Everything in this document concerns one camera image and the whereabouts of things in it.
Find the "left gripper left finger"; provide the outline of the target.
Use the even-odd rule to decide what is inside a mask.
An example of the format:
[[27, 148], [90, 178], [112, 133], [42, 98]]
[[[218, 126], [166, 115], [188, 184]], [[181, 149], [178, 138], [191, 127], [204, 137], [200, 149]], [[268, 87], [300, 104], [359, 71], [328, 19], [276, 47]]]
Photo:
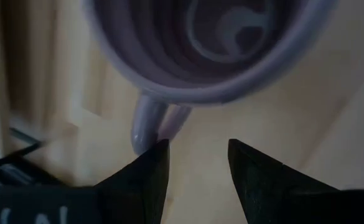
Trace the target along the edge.
[[170, 148], [163, 139], [95, 185], [103, 223], [160, 224], [169, 183]]

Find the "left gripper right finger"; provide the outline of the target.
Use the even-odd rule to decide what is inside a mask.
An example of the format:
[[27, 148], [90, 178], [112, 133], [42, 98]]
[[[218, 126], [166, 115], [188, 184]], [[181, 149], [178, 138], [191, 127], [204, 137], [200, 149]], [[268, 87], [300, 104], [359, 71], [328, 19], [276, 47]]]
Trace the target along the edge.
[[228, 162], [249, 224], [302, 222], [290, 201], [302, 185], [300, 172], [237, 139], [228, 142]]

